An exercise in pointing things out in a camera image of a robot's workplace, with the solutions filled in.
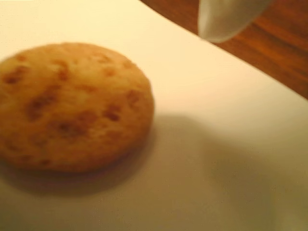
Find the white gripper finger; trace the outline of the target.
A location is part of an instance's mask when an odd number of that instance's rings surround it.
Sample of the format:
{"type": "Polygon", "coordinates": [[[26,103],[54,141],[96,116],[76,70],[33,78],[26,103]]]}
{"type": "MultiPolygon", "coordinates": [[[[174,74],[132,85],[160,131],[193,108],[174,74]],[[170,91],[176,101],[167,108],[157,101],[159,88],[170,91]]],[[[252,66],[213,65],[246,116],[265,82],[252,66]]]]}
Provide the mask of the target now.
{"type": "Polygon", "coordinates": [[[201,0],[198,5],[198,36],[222,43],[244,30],[267,8],[266,0],[201,0]]]}

